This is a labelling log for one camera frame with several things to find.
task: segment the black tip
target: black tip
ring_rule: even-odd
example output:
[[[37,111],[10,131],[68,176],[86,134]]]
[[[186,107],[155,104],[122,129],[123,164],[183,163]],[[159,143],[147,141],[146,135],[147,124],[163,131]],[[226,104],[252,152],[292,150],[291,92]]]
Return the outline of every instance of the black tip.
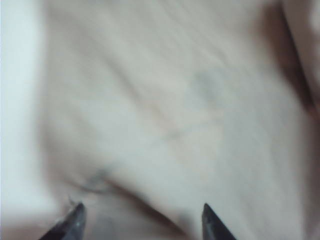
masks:
[[[202,233],[203,240],[236,240],[207,203],[203,206]]]
[[[86,225],[86,208],[77,204],[64,218],[51,228],[40,240],[81,240]]]

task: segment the metal tip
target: metal tip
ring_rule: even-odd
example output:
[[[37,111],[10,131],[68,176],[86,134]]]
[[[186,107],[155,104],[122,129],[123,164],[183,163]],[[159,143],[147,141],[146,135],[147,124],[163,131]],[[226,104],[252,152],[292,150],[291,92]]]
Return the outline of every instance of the metal tip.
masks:
[[[64,218],[51,228],[40,240],[81,240],[86,225],[86,208],[78,203]]]
[[[236,240],[207,203],[203,206],[202,234],[203,240]]]

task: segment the blurry surface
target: blurry surface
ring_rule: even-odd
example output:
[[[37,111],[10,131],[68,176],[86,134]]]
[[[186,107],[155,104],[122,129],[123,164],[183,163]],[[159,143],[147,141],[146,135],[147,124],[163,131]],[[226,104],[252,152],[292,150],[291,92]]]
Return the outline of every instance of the blurry surface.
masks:
[[[46,31],[3,3],[6,239],[68,195],[86,239],[200,239],[205,202],[240,240],[319,238],[320,125],[277,1],[47,1]]]

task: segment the dark pointed tip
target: dark pointed tip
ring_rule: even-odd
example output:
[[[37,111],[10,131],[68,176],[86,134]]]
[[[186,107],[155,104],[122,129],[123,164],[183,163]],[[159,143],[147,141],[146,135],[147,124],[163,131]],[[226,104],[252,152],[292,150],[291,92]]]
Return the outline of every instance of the dark pointed tip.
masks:
[[[202,231],[204,240],[236,240],[207,203],[203,206]]]
[[[209,206],[209,204],[205,203],[203,206],[203,213],[202,213],[202,222],[205,224],[209,224],[214,220],[215,213]]]
[[[209,204],[205,203],[203,206],[203,211],[206,212],[206,211],[210,211],[210,210],[211,210],[211,207],[209,206]]]
[[[80,202],[40,240],[81,240],[86,225],[86,217],[86,208]]]

